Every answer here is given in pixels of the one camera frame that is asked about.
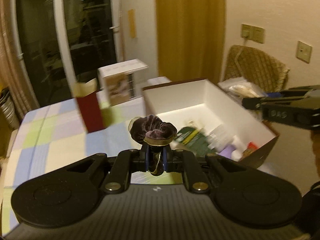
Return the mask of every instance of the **gray ribbed surface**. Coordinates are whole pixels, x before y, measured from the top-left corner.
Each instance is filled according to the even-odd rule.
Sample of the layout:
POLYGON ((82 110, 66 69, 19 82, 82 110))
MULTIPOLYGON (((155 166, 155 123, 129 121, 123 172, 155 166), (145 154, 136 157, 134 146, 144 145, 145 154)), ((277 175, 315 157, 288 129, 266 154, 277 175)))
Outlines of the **gray ribbed surface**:
POLYGON ((89 217, 65 228, 39 229, 21 224, 7 240, 289 240, 300 236, 294 226, 250 229, 223 217, 206 195, 183 185, 131 185, 120 195, 106 196, 89 217))

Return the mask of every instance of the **checkered tablecloth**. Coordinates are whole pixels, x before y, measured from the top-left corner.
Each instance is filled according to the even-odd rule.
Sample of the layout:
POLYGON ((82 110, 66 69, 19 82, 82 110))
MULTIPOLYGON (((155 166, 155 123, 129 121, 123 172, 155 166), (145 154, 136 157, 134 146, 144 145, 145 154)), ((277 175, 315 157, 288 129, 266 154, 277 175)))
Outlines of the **checkered tablecloth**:
MULTIPOLYGON (((101 92, 100 108, 108 108, 101 92)), ((143 98, 108 108, 112 125, 87 133, 76 101, 70 99, 27 113, 7 165, 2 205, 2 233, 5 235, 17 224, 10 199, 14 189, 23 182, 79 161, 92 154, 103 152, 108 157, 117 156, 122 150, 141 146, 133 141, 128 132, 132 118, 145 116, 143 98)), ((149 173, 132 174, 132 183, 171 184, 180 182, 176 175, 163 174, 154 177, 149 173)))

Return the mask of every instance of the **curtain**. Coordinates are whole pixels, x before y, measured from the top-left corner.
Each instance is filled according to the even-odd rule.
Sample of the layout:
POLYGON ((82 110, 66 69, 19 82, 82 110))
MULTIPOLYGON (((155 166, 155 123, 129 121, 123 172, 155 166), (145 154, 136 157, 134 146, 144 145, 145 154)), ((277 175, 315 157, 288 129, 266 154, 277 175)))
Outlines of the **curtain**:
POLYGON ((10 21, 10 0, 0 0, 0 80, 9 87, 16 112, 22 119, 27 112, 38 108, 38 103, 19 65, 10 21))
POLYGON ((156 0, 159 74, 219 81, 225 0, 156 0))

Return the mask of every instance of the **wall outlet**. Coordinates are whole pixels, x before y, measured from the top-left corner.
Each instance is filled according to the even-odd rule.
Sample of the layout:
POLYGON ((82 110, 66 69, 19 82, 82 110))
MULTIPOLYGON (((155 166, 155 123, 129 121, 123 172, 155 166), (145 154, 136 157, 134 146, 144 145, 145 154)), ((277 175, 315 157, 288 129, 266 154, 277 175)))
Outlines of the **wall outlet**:
POLYGON ((247 25, 247 24, 242 24, 241 25, 241 37, 247 38, 248 40, 251 40, 252 35, 253 35, 253 26, 247 25))
POLYGON ((312 47, 308 44, 298 41, 296 57, 306 63, 310 63, 312 47))
POLYGON ((264 43, 264 28, 254 27, 252 40, 259 43, 264 43))

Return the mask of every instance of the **white wall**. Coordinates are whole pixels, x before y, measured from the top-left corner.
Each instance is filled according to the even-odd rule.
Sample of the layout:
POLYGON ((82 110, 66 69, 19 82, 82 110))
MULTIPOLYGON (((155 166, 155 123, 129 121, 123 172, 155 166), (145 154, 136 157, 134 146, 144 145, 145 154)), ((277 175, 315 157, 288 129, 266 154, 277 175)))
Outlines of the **white wall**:
MULTIPOLYGON (((241 24, 263 27, 265 44, 248 41, 290 67, 288 87, 320 84, 320 0, 226 0, 226 36, 223 70, 228 49, 243 44, 241 24), (310 64, 295 58, 298 40, 313 46, 310 64)), ((302 192, 319 178, 314 166, 309 132, 275 124, 281 136, 267 159, 274 172, 302 192)))
POLYGON ((125 59, 138 58, 149 65, 147 78, 158 76, 155 0, 122 0, 125 59), (129 32, 128 10, 135 9, 137 37, 129 32))

